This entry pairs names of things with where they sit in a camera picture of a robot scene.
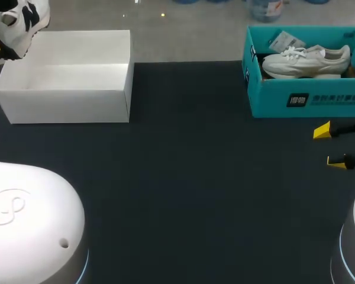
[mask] logo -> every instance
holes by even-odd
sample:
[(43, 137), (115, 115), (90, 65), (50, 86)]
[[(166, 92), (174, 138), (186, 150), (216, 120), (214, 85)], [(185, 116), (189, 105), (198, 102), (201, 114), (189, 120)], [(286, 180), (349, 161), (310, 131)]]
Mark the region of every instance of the logo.
[(254, 62), (254, 58), (256, 56), (256, 51), (255, 51), (254, 46), (251, 46), (250, 53), (251, 53), (251, 58), (252, 58), (252, 60)]
[(30, 193), (22, 189), (0, 191), (0, 226), (12, 223), (16, 214), (24, 210), (25, 199)]
[(355, 105), (355, 95), (314, 96), (311, 105)]
[(249, 85), (249, 80), (250, 80), (250, 72), (248, 70), (248, 68), (246, 67), (246, 74), (244, 75), (244, 81), (246, 83), (246, 89), (248, 89), (248, 85)]
[(30, 24), (32, 27), (34, 27), (40, 22), (40, 16), (37, 13), (36, 6), (34, 6), (32, 3), (28, 3), (28, 5), (29, 7), (25, 6), (22, 8), (26, 31), (30, 30)]
[(306, 105), (308, 101), (308, 93), (292, 93), (288, 98), (287, 108), (300, 108)]

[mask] gray floor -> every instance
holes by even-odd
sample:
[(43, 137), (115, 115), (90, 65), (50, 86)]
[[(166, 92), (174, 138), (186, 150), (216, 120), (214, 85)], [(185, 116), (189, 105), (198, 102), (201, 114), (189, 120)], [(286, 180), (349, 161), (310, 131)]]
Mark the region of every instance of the gray floor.
[[(240, 60), (253, 20), (242, 0), (179, 5), (172, 0), (50, 0), (51, 30), (130, 29), (138, 62)], [(355, 0), (291, 0), (277, 25), (355, 25)]]

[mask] black mat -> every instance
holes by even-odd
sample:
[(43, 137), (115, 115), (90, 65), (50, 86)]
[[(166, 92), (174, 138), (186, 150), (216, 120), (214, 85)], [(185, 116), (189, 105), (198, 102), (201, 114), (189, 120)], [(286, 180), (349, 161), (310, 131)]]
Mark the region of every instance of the black mat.
[(65, 177), (85, 206), (93, 282), (331, 283), (355, 197), (355, 135), (255, 120), (240, 62), (137, 64), (130, 124), (10, 125), (0, 161)]

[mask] white sneaker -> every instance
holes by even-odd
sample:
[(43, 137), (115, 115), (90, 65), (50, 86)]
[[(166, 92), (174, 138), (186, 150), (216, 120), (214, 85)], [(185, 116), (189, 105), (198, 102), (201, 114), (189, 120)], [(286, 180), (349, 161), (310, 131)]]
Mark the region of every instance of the white sneaker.
[(289, 47), (281, 54), (264, 58), (263, 70), (277, 79), (341, 78), (350, 65), (349, 46), (339, 50), (313, 46), (310, 49)]
[(19, 0), (14, 9), (0, 12), (0, 58), (22, 59), (35, 33), (49, 23), (49, 0)]

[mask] black and white sneaker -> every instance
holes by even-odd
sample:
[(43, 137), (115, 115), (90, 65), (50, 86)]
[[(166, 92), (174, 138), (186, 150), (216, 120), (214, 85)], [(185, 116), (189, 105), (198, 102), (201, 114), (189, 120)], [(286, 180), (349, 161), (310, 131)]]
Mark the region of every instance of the black and white sneaker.
[(19, 0), (14, 9), (0, 12), (0, 59), (22, 59), (33, 36), (49, 23), (49, 0)]

